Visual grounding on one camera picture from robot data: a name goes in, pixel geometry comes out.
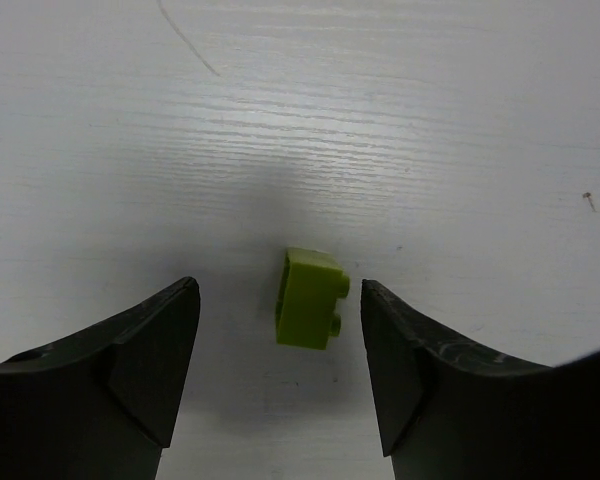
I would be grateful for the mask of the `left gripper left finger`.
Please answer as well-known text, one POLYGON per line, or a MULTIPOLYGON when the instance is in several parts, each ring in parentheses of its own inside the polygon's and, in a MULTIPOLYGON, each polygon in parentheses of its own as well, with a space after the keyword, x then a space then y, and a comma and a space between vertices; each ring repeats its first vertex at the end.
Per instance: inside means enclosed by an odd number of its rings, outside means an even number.
POLYGON ((185 277, 0 363, 0 479, 152 479, 172 441, 200 316, 185 277))

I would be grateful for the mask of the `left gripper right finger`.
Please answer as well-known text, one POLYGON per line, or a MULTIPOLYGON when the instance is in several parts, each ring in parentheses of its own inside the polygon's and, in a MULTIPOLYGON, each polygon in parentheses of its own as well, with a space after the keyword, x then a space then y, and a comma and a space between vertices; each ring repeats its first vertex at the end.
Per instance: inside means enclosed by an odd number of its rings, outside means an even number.
POLYGON ((480 344, 375 280, 361 323, 398 479, 600 479, 600 351, 555 367, 480 344))

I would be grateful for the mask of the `lime small lego brick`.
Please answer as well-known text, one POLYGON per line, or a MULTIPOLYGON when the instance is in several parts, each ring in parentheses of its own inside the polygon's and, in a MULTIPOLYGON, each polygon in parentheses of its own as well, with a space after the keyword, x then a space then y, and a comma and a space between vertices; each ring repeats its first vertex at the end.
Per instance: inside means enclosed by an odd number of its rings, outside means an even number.
POLYGON ((332 255, 288 248, 275 308, 276 342, 326 349, 329 339, 340 334, 336 306, 349 289, 350 277, 332 255))

